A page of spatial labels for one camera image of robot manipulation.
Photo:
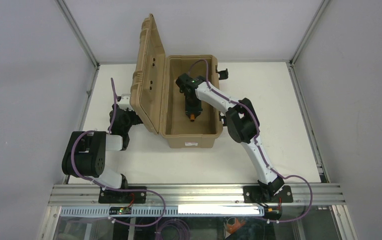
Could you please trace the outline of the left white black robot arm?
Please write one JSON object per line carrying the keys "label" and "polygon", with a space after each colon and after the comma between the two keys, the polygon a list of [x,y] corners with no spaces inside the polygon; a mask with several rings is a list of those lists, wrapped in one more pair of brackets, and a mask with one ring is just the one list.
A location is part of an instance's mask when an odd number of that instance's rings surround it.
{"label": "left white black robot arm", "polygon": [[67,144],[61,169],[65,175],[96,183],[103,189],[128,189],[126,176],[106,166],[106,153],[125,151],[129,130],[142,120],[129,105],[114,104],[108,131],[74,131]]}

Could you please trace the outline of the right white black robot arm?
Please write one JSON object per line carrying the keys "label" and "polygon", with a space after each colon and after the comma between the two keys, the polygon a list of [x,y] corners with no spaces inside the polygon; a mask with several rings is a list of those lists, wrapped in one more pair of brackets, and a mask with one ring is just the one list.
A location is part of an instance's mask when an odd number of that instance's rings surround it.
{"label": "right white black robot arm", "polygon": [[262,146],[260,123],[251,101],[227,96],[203,76],[192,78],[184,73],[177,78],[176,84],[185,96],[185,114],[192,122],[202,113],[202,101],[224,114],[229,136],[242,145],[256,169],[263,198],[271,200],[278,194],[284,179],[272,167]]}

